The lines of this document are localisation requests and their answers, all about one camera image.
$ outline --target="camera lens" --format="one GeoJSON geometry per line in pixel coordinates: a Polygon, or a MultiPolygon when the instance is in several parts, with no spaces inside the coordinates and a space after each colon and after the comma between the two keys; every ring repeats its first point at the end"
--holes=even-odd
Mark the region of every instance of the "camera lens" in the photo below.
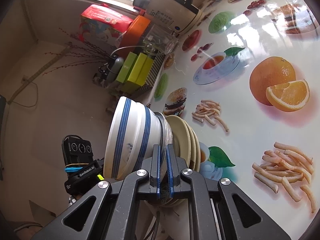
{"type": "Polygon", "coordinates": [[[71,148],[76,152],[78,147],[75,143],[71,144],[71,148]]]}
{"type": "Polygon", "coordinates": [[[82,143],[79,144],[79,151],[84,153],[85,152],[85,147],[82,143]]]}

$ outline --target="red package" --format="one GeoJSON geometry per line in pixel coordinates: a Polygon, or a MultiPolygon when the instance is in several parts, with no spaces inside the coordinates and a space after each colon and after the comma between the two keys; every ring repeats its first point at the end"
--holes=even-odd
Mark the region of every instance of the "red package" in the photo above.
{"type": "Polygon", "coordinates": [[[127,31],[130,24],[133,22],[133,19],[121,13],[96,4],[89,6],[81,16],[105,23],[121,33],[127,31]]]}

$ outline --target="metal bolt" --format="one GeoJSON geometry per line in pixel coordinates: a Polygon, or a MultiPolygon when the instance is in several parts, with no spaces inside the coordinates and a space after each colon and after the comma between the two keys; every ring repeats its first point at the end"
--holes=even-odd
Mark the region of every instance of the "metal bolt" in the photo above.
{"type": "Polygon", "coordinates": [[[229,185],[231,183],[230,179],[228,178],[222,178],[220,181],[223,185],[229,185]]]}
{"type": "Polygon", "coordinates": [[[99,187],[99,188],[107,188],[107,187],[109,187],[109,182],[107,182],[107,181],[105,181],[105,180],[100,181],[100,182],[98,183],[98,187],[99,187]]]}
{"type": "Polygon", "coordinates": [[[192,169],[188,169],[188,168],[186,168],[186,169],[184,169],[183,171],[182,171],[182,173],[184,174],[184,175],[191,175],[192,174],[192,169]]]}
{"type": "Polygon", "coordinates": [[[138,171],[137,171],[137,175],[140,176],[140,177],[142,177],[142,176],[144,176],[144,175],[146,175],[146,174],[147,174],[147,171],[146,171],[146,170],[138,170],[138,171]]]}

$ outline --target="beige plate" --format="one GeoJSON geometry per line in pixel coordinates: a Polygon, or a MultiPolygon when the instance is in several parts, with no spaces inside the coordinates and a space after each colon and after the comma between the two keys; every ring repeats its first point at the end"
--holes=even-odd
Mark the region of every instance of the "beige plate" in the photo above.
{"type": "Polygon", "coordinates": [[[183,120],[188,128],[189,131],[189,135],[190,135],[190,139],[191,139],[191,157],[190,157],[190,164],[189,164],[189,169],[195,170],[195,166],[196,166],[196,140],[195,137],[193,135],[193,130],[190,127],[190,125],[188,125],[188,123],[183,120]]]}
{"type": "Polygon", "coordinates": [[[198,140],[198,137],[197,137],[195,131],[192,130],[192,132],[193,132],[193,136],[195,137],[195,141],[196,141],[196,167],[195,167],[195,171],[199,172],[200,171],[200,162],[201,162],[200,144],[199,144],[199,140],[198,140]]]}
{"type": "MultiPolygon", "coordinates": [[[[169,115],[166,117],[166,119],[171,127],[173,137],[179,143],[179,153],[175,154],[176,156],[184,158],[186,160],[187,167],[189,167],[191,156],[195,155],[192,154],[192,152],[195,153],[196,151],[196,142],[195,138],[193,137],[192,129],[190,128],[189,131],[189,125],[183,119],[176,115],[169,115]]],[[[184,200],[185,199],[171,200],[167,204],[162,205],[162,207],[173,207],[179,205],[184,200]]]]}
{"type": "Polygon", "coordinates": [[[169,115],[166,119],[171,127],[173,137],[179,144],[179,152],[175,154],[176,156],[184,158],[186,160],[187,167],[189,167],[191,158],[191,138],[188,127],[185,122],[176,115],[169,115]]]}

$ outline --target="triangular cutout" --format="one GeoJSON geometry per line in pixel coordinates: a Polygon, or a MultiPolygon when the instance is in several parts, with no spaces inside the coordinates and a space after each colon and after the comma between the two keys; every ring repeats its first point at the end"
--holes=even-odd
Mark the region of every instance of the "triangular cutout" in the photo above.
{"type": "Polygon", "coordinates": [[[244,228],[261,222],[261,217],[238,194],[233,194],[232,198],[244,228]]]}
{"type": "Polygon", "coordinates": [[[95,196],[89,197],[81,206],[68,215],[63,223],[66,226],[80,232],[84,227],[95,201],[95,196]]]}

